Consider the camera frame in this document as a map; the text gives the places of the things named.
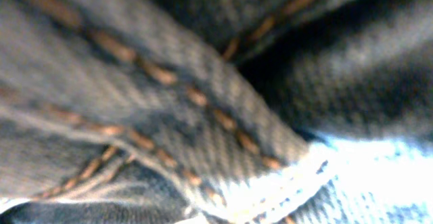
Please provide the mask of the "blue denim jeans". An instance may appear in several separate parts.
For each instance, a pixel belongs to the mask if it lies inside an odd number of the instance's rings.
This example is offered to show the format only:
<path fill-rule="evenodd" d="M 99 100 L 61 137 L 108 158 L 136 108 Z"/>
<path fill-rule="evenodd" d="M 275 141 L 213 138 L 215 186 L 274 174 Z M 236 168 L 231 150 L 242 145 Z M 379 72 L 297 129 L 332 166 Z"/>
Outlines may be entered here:
<path fill-rule="evenodd" d="M 2 223 L 431 223 L 432 0 L 1 0 Z"/>

